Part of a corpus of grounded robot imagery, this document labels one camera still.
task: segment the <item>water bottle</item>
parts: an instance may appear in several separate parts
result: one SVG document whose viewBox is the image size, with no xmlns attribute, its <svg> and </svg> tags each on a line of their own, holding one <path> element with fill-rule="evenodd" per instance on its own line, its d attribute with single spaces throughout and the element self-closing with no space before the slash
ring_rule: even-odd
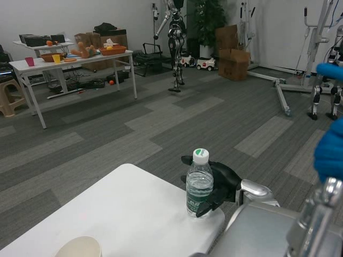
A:
<svg viewBox="0 0 343 257">
<path fill-rule="evenodd" d="M 186 180 L 187 211 L 191 217 L 196 217 L 200 204 L 206 201 L 213 190 L 213 174 L 208 164 L 209 157 L 210 154 L 206 149 L 199 148 L 193 152 L 193 163 Z"/>
</svg>

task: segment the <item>robot leg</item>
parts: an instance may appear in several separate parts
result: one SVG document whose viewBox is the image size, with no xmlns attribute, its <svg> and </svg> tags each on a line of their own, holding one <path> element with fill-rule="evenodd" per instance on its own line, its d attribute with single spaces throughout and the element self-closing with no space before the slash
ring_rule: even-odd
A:
<svg viewBox="0 0 343 257">
<path fill-rule="evenodd" d="M 326 115 L 332 119 L 337 120 L 337 109 L 339 106 L 339 103 L 341 101 L 341 87 L 337 86 L 338 81 L 336 80 L 333 88 L 331 89 L 331 113 L 327 113 Z"/>
<path fill-rule="evenodd" d="M 317 120 L 317 106 L 319 105 L 320 94 L 322 93 L 323 89 L 320 86 L 315 86 L 312 89 L 311 94 L 311 101 L 312 101 L 312 109 L 311 112 L 308 113 L 309 117 L 313 120 Z"/>
</svg>

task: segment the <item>table leg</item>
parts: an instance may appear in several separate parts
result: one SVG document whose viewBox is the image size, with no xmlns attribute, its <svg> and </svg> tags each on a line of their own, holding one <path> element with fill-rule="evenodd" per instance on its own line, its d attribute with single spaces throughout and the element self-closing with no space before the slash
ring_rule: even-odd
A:
<svg viewBox="0 0 343 257">
<path fill-rule="evenodd" d="M 37 99 L 36 99 L 36 97 L 35 97 L 35 95 L 34 95 L 34 93 L 33 93 L 33 90 L 32 90 L 32 87 L 31 87 L 31 84 L 30 84 L 30 81 L 29 81 L 27 75 L 24 75 L 24 79 L 25 79 L 25 83 L 26 83 L 26 86 L 27 86 L 27 88 L 28 88 L 28 91 L 29 91 L 29 93 L 30 93 L 30 95 L 31 95 L 33 104 L 34 104 L 34 106 L 35 106 L 35 108 L 36 108 L 36 112 L 37 112 L 37 114 L 38 114 L 39 120 L 41 121 L 42 127 L 43 127 L 43 129 L 46 129 L 47 126 L 45 125 L 45 121 L 44 121 L 44 119 L 43 119 L 41 110 L 39 109 L 39 106 L 38 106 L 38 103 L 37 103 Z"/>
<path fill-rule="evenodd" d="M 78 89 L 75 89 L 75 90 L 68 91 L 68 87 L 67 87 L 67 85 L 65 83 L 65 78 L 64 78 L 64 74 L 63 74 L 62 68 L 50 70 L 50 72 L 52 72 L 52 71 L 54 71 L 56 73 L 57 80 L 59 81 L 59 84 L 62 87 L 63 93 L 49 96 L 49 97 L 47 97 L 47 99 L 50 100 L 50 99 L 53 99 L 53 98 L 56 98 L 56 97 L 59 97 L 59 96 L 69 95 L 69 94 L 78 92 L 80 90 L 83 90 L 82 88 L 78 88 Z"/>
<path fill-rule="evenodd" d="M 16 74 L 16 76 L 17 76 L 18 81 L 19 81 L 21 90 L 23 91 L 24 97 L 25 97 L 25 99 L 26 99 L 27 106 L 29 107 L 32 116 L 34 116 L 34 114 L 35 114 L 35 113 L 34 113 L 34 109 L 33 109 L 33 107 L 32 107 L 31 100 L 30 100 L 30 98 L 28 97 L 28 95 L 27 95 L 27 93 L 26 93 L 26 89 L 25 89 L 24 83 L 23 83 L 22 80 L 21 80 L 20 73 L 19 73 L 16 69 L 14 69 L 14 72 L 15 72 L 15 74 Z"/>
<path fill-rule="evenodd" d="M 57 74 L 57 79 L 59 81 L 59 84 L 62 87 L 63 93 L 67 93 L 68 92 L 68 87 L 66 86 L 66 83 L 65 83 L 65 78 L 64 78 L 63 70 L 62 69 L 55 69 L 54 71 Z"/>
<path fill-rule="evenodd" d="M 136 89 L 136 79 L 135 79 L 135 67 L 133 66 L 132 54 L 130 54 L 130 64 L 131 64 L 131 75 L 133 82 L 133 93 L 135 94 L 135 99 L 137 99 L 137 89 Z"/>
<path fill-rule="evenodd" d="M 113 68 L 114 68 L 114 75 L 116 76 L 116 84 L 118 91 L 120 91 L 120 85 L 119 85 L 119 78 L 118 78 L 118 72 L 117 72 L 117 65 L 116 65 L 116 59 L 113 59 Z"/>
<path fill-rule="evenodd" d="M 34 53 L 36 54 L 37 58 L 41 57 L 41 52 L 40 50 L 34 50 Z M 43 79 L 46 83 L 48 83 L 48 86 L 50 85 L 50 80 L 49 80 L 49 75 L 47 71 L 43 71 Z"/>
</svg>

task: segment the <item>paper cup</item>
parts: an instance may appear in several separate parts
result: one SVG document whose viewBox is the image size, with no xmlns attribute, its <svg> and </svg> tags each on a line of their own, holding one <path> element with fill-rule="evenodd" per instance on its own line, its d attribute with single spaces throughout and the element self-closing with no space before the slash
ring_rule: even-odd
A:
<svg viewBox="0 0 343 257">
<path fill-rule="evenodd" d="M 55 257 L 102 257 L 102 253 L 93 237 L 78 237 L 66 243 Z"/>
<path fill-rule="evenodd" d="M 61 63 L 61 56 L 60 55 L 53 55 L 53 59 L 55 63 Z"/>
<path fill-rule="evenodd" d="M 26 57 L 25 61 L 27 62 L 28 66 L 30 66 L 30 67 L 34 66 L 33 57 Z"/>
</svg>

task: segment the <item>toy car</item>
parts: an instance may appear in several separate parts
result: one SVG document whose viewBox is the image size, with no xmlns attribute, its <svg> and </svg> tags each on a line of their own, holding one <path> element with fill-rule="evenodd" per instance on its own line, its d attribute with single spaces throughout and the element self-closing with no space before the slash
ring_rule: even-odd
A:
<svg viewBox="0 0 343 257">
<path fill-rule="evenodd" d="M 197 63 L 197 69 L 208 69 L 213 71 L 215 69 L 215 59 L 214 58 L 199 58 Z"/>
<path fill-rule="evenodd" d="M 194 67 L 195 66 L 195 59 L 191 55 L 182 56 L 181 62 L 182 62 L 182 65 L 185 67 Z"/>
</svg>

